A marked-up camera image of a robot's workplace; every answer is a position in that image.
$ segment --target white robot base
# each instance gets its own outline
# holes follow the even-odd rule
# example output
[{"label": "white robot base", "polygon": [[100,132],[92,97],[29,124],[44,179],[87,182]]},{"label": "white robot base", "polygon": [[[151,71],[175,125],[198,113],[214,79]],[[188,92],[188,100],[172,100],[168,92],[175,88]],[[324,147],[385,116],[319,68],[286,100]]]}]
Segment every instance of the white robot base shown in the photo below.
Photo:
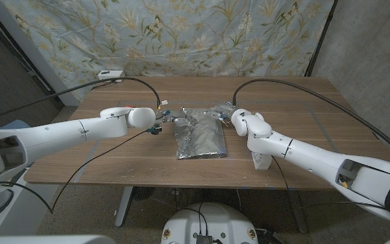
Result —
[{"label": "white robot base", "polygon": [[234,208],[221,203],[196,203],[168,220],[160,243],[258,244],[258,239],[251,221]]}]

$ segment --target silver foil bag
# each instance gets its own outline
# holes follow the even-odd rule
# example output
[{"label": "silver foil bag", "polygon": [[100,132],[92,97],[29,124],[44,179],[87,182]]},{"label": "silver foil bag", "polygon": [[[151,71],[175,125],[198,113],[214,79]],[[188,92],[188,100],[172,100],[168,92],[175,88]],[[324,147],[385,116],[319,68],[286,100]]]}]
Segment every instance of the silver foil bag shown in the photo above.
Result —
[{"label": "silver foil bag", "polygon": [[185,119],[174,120],[178,159],[227,156],[222,123],[211,108],[182,108]]}]

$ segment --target fabric backdrop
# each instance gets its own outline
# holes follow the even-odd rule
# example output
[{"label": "fabric backdrop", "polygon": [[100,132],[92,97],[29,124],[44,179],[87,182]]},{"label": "fabric backdrop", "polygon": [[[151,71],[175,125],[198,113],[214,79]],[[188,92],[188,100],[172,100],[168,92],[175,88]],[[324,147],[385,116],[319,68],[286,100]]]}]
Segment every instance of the fabric backdrop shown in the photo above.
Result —
[{"label": "fabric backdrop", "polygon": [[[67,87],[101,70],[303,76],[333,0],[1,0]],[[82,100],[88,89],[74,92]]]}]

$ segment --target wire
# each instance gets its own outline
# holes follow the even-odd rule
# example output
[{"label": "wire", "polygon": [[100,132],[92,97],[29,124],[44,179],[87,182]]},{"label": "wire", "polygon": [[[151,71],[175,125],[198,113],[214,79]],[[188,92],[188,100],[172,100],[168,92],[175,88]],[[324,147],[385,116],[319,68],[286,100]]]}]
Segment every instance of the wire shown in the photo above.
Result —
[{"label": "wire", "polygon": [[49,96],[45,96],[43,98],[40,98],[40,99],[37,99],[33,102],[30,102],[28,104],[25,104],[25,105],[22,105],[22,106],[19,106],[17,108],[13,108],[13,109],[10,109],[10,110],[7,110],[5,112],[2,112],[0,113],[0,116],[3,116],[3,115],[6,115],[8,113],[11,113],[11,112],[14,112],[14,111],[17,111],[17,110],[20,110],[22,108],[26,108],[27,106],[31,106],[33,104],[36,104],[38,102],[41,102],[41,101],[44,101],[46,99],[49,99],[49,98],[54,98],[56,96],[60,96],[62,94],[66,94],[68,92],[72,92],[74,90],[77,90],[77,89],[80,89],[80,88],[83,88],[83,87],[87,87],[89,85],[94,85],[96,83],[101,83],[101,82],[104,82],[104,81],[116,81],[116,80],[132,80],[132,81],[137,81],[137,82],[140,82],[140,83],[143,83],[144,85],[146,85],[148,88],[150,88],[153,92],[154,92],[154,95],[156,95],[156,99],[157,99],[157,107],[159,107],[159,104],[160,104],[160,98],[159,98],[159,95],[157,94],[156,90],[151,86],[151,85],[148,85],[148,83],[146,83],[145,81],[142,81],[140,79],[137,79],[137,78],[133,78],[133,77],[114,77],[114,78],[107,78],[107,79],[101,79],[101,80],[97,80],[97,81],[91,81],[91,82],[88,82],[88,83],[85,83],[85,84],[82,84],[82,85],[78,85],[76,87],[73,87],[73,88],[70,88],[70,89],[66,89],[64,91],[60,91],[60,92],[57,92],[57,93],[54,93],[52,95],[49,95]]},{"label": "wire", "polygon": [[43,197],[41,197],[37,192],[35,192],[34,190],[30,189],[29,187],[21,185],[21,184],[18,184],[18,183],[15,183],[15,182],[0,182],[0,184],[8,184],[8,185],[11,185],[11,186],[19,186],[20,188],[23,188],[23,189],[27,190],[28,192],[31,192],[32,194],[34,194],[34,196],[38,197],[40,199],[40,201],[42,201],[43,204],[46,205],[47,209],[51,212],[51,214],[53,214],[53,209],[49,206],[49,204],[47,204],[46,200],[43,199]]},{"label": "wire", "polygon": [[200,217],[200,214],[201,214],[201,205],[203,204],[204,202],[201,202],[200,203],[200,207],[198,208],[198,221],[200,222],[200,235],[201,235],[201,217]]},{"label": "wire", "polygon": [[370,203],[350,202],[350,201],[340,201],[340,202],[333,202],[333,203],[318,203],[318,204],[314,204],[314,205],[302,206],[302,207],[299,207],[299,208],[301,208],[301,209],[307,209],[307,208],[310,208],[310,207],[318,207],[318,206],[323,206],[323,205],[334,205],[334,204],[355,204],[355,205],[365,205],[365,206],[369,206],[369,207],[376,207],[376,208],[379,208],[379,209],[384,209],[384,210],[386,210],[385,207],[380,206],[380,205],[374,205],[374,204],[370,204]]},{"label": "wire", "polygon": [[72,180],[73,176],[74,176],[76,173],[78,173],[79,170],[81,170],[84,166],[86,166],[89,162],[93,161],[94,159],[96,159],[96,158],[98,158],[98,157],[101,157],[101,156],[105,155],[106,153],[109,153],[110,151],[114,150],[115,148],[118,148],[119,146],[123,145],[124,143],[126,143],[126,142],[128,142],[128,141],[134,139],[135,137],[137,137],[137,136],[139,136],[139,135],[141,135],[142,133],[145,133],[145,132],[147,132],[147,131],[143,131],[143,132],[141,132],[141,133],[138,133],[138,134],[132,136],[131,138],[125,140],[124,142],[122,142],[122,143],[116,145],[115,147],[113,147],[113,148],[107,150],[106,152],[103,152],[102,154],[100,154],[100,155],[98,155],[98,156],[96,156],[96,157],[94,157],[94,158],[88,160],[88,161],[85,162],[84,164],[82,164],[82,166],[80,166],[80,167],[72,174],[72,176],[68,179],[68,181],[67,181],[67,182],[65,183],[65,185],[62,187],[60,193],[58,193],[58,196],[57,196],[57,198],[55,199],[55,202],[53,202],[52,211],[55,209],[55,205],[57,204],[58,199],[60,198],[62,192],[63,192],[64,189],[67,187],[68,183]]},{"label": "wire", "polygon": [[[190,210],[190,211],[194,211],[194,212],[198,213],[198,216],[202,216],[202,218],[204,219],[204,223],[206,224],[206,236],[207,236],[207,234],[209,233],[209,230],[208,230],[208,228],[207,228],[207,221],[206,221],[206,218],[204,217],[204,215],[203,215],[200,211],[196,211],[195,209],[190,209],[190,208],[188,208],[188,207],[184,207],[184,208],[182,208],[182,209],[180,209],[180,210]],[[200,219],[200,235],[202,235],[202,234],[201,234],[201,219]]]},{"label": "wire", "polygon": [[166,114],[163,114],[162,116],[160,116],[159,118],[156,118],[156,120],[158,119],[162,119],[163,117],[167,116]]},{"label": "wire", "polygon": [[242,201],[240,200],[240,194],[238,193],[238,189],[236,189],[237,191],[237,197],[238,197],[238,205],[240,206],[240,212],[242,211]]},{"label": "wire", "polygon": [[106,87],[108,85],[112,85],[113,83],[115,83],[115,81],[109,81],[105,84],[101,84],[101,85],[96,85],[95,87],[91,88],[91,91],[94,90],[94,89],[97,89],[97,88],[103,88],[103,87]]},{"label": "wire", "polygon": [[245,83],[243,83],[240,87],[238,87],[236,89],[236,91],[234,92],[234,95],[233,95],[233,106],[236,105],[236,95],[238,93],[238,91],[240,91],[244,86],[248,85],[248,84],[251,84],[251,83],[254,83],[254,82],[258,82],[258,81],[263,81],[263,82],[273,82],[273,83],[280,83],[280,84],[284,84],[284,85],[289,85],[291,87],[294,87],[294,88],[297,88],[297,89],[300,89],[304,92],[307,92],[313,96],[316,96],[318,98],[320,98],[321,100],[339,108],[341,111],[343,111],[344,113],[350,115],[351,117],[353,117],[354,119],[356,119],[357,121],[359,121],[361,124],[365,125],[366,127],[368,127],[369,129],[371,129],[374,133],[376,133],[377,135],[379,135],[382,139],[384,139],[389,145],[390,145],[390,138],[389,136],[386,136],[383,132],[381,132],[379,129],[375,128],[375,126],[371,125],[369,122],[367,122],[366,120],[364,120],[363,118],[361,118],[359,115],[351,112],[350,110],[348,110],[347,108],[341,106],[340,104],[336,103],[335,101],[321,95],[321,94],[318,94],[317,92],[315,91],[312,91],[310,89],[307,89],[303,86],[300,86],[300,85],[297,85],[297,84],[294,84],[294,83],[291,83],[291,82],[288,82],[288,81],[281,81],[281,80],[277,80],[277,79],[266,79],[266,78],[262,78],[262,79],[253,79],[251,81],[247,81]]},{"label": "wire", "polygon": [[275,157],[272,156],[272,158],[274,159],[276,165],[277,165],[278,168],[279,168],[279,171],[280,171],[281,174],[282,174],[282,179],[284,179],[285,186],[287,187],[287,190],[290,190],[290,188],[288,187],[288,184],[287,184],[287,180],[285,179],[284,172],[282,172],[281,166],[279,166],[279,163],[276,161]]}]

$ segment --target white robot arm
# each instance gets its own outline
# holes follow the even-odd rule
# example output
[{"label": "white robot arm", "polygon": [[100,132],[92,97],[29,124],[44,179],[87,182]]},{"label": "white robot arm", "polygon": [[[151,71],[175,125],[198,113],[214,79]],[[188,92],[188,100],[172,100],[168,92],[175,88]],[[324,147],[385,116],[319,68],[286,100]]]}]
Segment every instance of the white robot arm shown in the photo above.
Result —
[{"label": "white robot arm", "polygon": [[9,180],[35,160],[88,140],[121,137],[128,127],[149,128],[151,108],[107,108],[99,118],[79,119],[26,129],[0,129],[0,182]]},{"label": "white robot arm", "polygon": [[370,157],[344,155],[289,138],[264,121],[259,113],[228,105],[217,111],[231,119],[239,136],[248,135],[247,146],[261,160],[281,157],[307,170],[336,188],[365,210],[390,220],[390,162]]}]

